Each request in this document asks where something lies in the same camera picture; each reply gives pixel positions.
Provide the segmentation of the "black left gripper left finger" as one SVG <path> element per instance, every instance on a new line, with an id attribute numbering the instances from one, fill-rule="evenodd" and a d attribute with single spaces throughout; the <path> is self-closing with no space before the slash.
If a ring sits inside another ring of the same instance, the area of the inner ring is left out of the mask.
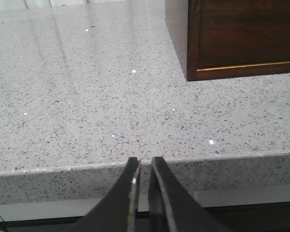
<path id="1" fill-rule="evenodd" d="M 138 212 L 141 164 L 129 158 L 122 175 L 82 219 L 67 229 L 68 232 L 134 232 Z"/>

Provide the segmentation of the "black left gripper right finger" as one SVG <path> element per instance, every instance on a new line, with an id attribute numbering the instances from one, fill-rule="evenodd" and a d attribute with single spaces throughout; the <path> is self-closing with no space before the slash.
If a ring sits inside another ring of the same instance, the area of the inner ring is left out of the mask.
<path id="1" fill-rule="evenodd" d="M 179 183 L 162 157 L 154 157 L 148 190 L 153 232 L 230 232 Z"/>

